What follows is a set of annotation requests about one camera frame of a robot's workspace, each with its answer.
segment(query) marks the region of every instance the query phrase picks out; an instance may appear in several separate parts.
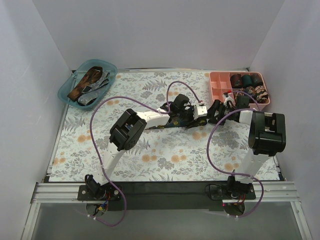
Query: table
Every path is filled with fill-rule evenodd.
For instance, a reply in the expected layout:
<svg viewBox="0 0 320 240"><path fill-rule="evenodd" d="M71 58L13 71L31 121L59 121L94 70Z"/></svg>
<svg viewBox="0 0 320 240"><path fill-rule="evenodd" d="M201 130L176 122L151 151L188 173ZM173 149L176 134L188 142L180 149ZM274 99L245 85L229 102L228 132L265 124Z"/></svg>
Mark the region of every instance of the table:
<svg viewBox="0 0 320 240"><path fill-rule="evenodd" d="M126 96L153 108L166 101L168 85L173 81L189 84L207 106L209 101L208 71L154 71L121 72L104 99ZM179 93L196 99L182 84L175 84L169 92L173 101ZM93 135L101 155L105 153L110 128L126 110L148 111L145 107L126 99L113 99L103 105L93 120ZM83 182L86 174L100 168L94 149L89 123L93 111L83 111L69 106L58 139L49 182ZM114 181L210 181L226 180L217 172L206 156L208 136L213 125L184 129L181 127L145 130L134 148L126 152L116 166L111 179ZM226 121L211 140L210 154L214 164L226 171L239 167L248 151L249 127ZM260 180L279 180L273 158L259 170Z"/></svg>

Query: floral tablecloth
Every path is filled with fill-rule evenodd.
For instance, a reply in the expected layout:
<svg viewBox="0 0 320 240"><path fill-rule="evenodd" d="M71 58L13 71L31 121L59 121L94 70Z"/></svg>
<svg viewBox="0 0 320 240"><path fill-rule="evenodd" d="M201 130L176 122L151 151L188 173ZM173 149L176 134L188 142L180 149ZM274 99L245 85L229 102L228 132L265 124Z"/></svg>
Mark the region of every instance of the floral tablecloth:
<svg viewBox="0 0 320 240"><path fill-rule="evenodd" d="M176 80L188 83L200 99L209 104L209 72L125 72L116 76L105 99L127 96L158 108L166 101L168 85ZM181 84L173 85L169 100L179 93L195 102L193 94ZM93 134L101 155L105 153L111 126L124 110L147 111L126 99L114 99L103 105L93 120ZM94 149L89 123L93 111L69 106L52 166L50 182L83 182L86 174L100 165ZM184 129L180 127L145 130L134 148L126 152L116 166L114 181L208 181L226 180L225 174L212 168L206 156L208 136L213 125ZM239 167L248 150L249 127L226 121L211 140L210 153L215 165L232 171ZM270 158L258 172L261 180L279 180Z"/></svg>

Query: purple cable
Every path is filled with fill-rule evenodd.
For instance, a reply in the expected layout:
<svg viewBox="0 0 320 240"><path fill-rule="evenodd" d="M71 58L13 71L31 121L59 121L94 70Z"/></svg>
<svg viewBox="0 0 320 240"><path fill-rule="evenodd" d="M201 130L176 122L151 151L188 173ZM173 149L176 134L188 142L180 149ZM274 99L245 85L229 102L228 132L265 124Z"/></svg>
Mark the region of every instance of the purple cable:
<svg viewBox="0 0 320 240"><path fill-rule="evenodd" d="M232 91L232 92L233 93L241 93L241 94L247 95L255 103L255 105L258 108L258 110L261 111L258 102L252 96L250 96L250 94L248 94L248 93L246 93L244 91Z"/></svg>
<svg viewBox="0 0 320 240"><path fill-rule="evenodd" d="M251 179L257 181L257 182L261 185L261 196L260 196L258 202L256 203L256 205L255 205L250 211L248 211L247 213L238 216L238 218L243 218L243 217L245 217L245 216L248 216L249 214L251 214L251 213L259 206L259 204L260 204L261 201L262 201L262 198L264 197L264 186L263 186L262 182L261 182L259 179L255 178L254 176L251 176L250 174L238 173L238 172L228 172L228 171L223 171L223 170L217 168L217 167L213 164L213 162L211 161L211 158L210 158L210 155L209 155L209 147L210 147L211 138L212 138L214 132L216 131L216 129L218 128L218 126L219 126L224 120L226 120L228 117L230 117L232 114L235 114L235 113L238 113L238 112L241 112L241 111L255 111L255 110L252 109L252 108L244 108L244 109L237 109L237 110L234 110L234 111L229 112L227 115L225 115L223 118L221 118L220 121L218 121L218 123L214 126L214 128L212 129L212 131L211 131L211 133L210 133L210 135L209 135L208 142L207 142L207 144L206 144L206 156L207 156L207 158L208 158L208 160L209 160L209 163L211 164L211 166L212 166L215 170L217 170L217 171L220 172L220 173L227 174L227 175L233 175L233 176L238 175L238 176L250 177Z"/></svg>
<svg viewBox="0 0 320 240"><path fill-rule="evenodd" d="M162 111L161 111L162 114L169 114L169 113L170 113L169 89L170 89L170 87L171 87L173 84L175 84L175 83L180 83L180 84L183 84L183 85L187 86L187 87L191 90L191 92L194 94L194 96L195 96L195 98L198 100L198 102L200 103L200 100L199 100L197 94L195 93L195 91L194 91L188 84L186 84L186 83L184 83L184 82L182 82L182 81L173 81L172 83L170 83L170 85L168 86L168 89L167 89L167 91L166 91L166 103L167 103L167 106L168 106L168 112L167 112L167 111L165 111L165 112L162 112ZM109 97L108 99L106 99L106 100L104 100L103 102L101 102L101 103L98 105L98 107L93 111L93 114L92 114L91 119L90 119L90 126L89 126L92 143L93 143L93 146L94 146L94 148L95 148L95 151L96 151L96 153L97 153L97 155L98 155L99 162L100 162L101 169L102 169L102 173L103 173L104 177L108 180L108 182L109 182L116 190L118 190L118 192L119 192L119 193L121 194L121 196L123 197L124 212L123 212L123 215L122 215L122 217L120 218L120 220L119 220L118 222L116 222L116 223L108 223L108 222L106 222L106 221L104 221L104 220L102 220L102 219L99 219L99 218L97 218L97 217L95 217L95 216L93 216L93 215L89 215L89 216L90 216L91 218L94 218L95 220L98 220L99 222L101 222L101 223L109 226L109 227L115 227L115 226L117 226L118 224L120 224L120 223L123 221L123 219L124 219L125 216L126 216L126 212L127 212L127 200L126 200L126 197L125 197L124 193L110 180L110 178L107 176L107 173L106 173L105 169L102 167L102 166L103 166L103 162L102 162L102 158L101 158L100 152L99 152L99 150L98 150L98 147L97 147L97 144L96 144L96 141L95 141L95 138L94 138L94 134L93 134L93 131L92 131L92 123L93 123L93 120L94 120L94 116L96 115L96 113L97 113L97 111L99 110L99 108L100 108L103 104L105 104L107 101L110 101L110 100L112 100L112 99L128 99L128 100L131 100L131 101L133 101L133 102L135 102L135 103L138 103L138 104L140 104L140 105L142 105L142 106L144 106L144 107L146 107L146 108L148 108L148 109L150 109L150 110L152 110L152 111L154 111L154 112L156 112L156 113L158 112L158 110L156 110L156 109L154 109L154 108L152 108L152 107L150 107L150 106L148 106L148 105L146 105L146 104L144 104L144 103L142 103L142 102L140 102L140 101L138 101L138 100L135 100L135 99L133 99L133 98L131 98L131 97L128 97L128 96L113 96L113 97Z"/></svg>

